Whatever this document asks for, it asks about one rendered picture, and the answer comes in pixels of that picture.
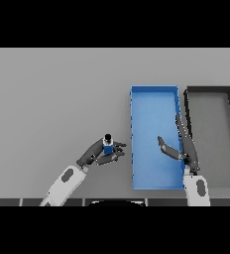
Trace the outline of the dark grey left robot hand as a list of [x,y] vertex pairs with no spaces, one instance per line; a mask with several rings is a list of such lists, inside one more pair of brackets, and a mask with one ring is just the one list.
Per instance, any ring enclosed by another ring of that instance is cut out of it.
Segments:
[[76,164],[82,169],[93,163],[96,163],[98,166],[109,164],[117,161],[120,157],[125,155],[123,152],[124,147],[126,147],[126,144],[113,140],[113,153],[105,156],[103,153],[103,138],[101,138],[83,153],[83,155],[76,161]]

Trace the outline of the dark grey bin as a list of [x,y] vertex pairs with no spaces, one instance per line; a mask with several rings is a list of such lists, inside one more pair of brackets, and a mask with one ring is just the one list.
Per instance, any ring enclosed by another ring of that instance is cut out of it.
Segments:
[[210,188],[230,188],[230,85],[188,86],[183,96],[199,173]]

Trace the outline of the blue pipe with dark end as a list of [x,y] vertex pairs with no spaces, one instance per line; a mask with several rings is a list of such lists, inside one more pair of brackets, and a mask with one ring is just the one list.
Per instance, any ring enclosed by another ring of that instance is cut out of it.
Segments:
[[106,134],[103,138],[103,153],[105,156],[113,153],[113,139],[110,134]]

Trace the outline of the blue bin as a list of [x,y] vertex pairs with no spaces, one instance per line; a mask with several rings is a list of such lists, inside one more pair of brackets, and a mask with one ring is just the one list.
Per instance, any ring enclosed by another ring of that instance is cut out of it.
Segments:
[[181,151],[181,141],[175,124],[180,114],[177,85],[132,85],[131,160],[134,191],[174,191],[183,189],[182,160],[165,155],[158,137]]

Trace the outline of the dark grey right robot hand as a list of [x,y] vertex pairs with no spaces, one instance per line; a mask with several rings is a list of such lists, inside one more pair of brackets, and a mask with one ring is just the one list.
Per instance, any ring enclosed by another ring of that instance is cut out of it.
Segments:
[[169,146],[164,139],[159,136],[157,140],[161,151],[177,161],[183,160],[184,164],[189,167],[189,172],[196,176],[200,171],[200,167],[194,141],[186,132],[178,114],[175,115],[175,124],[178,131],[178,137],[181,141],[181,151]]

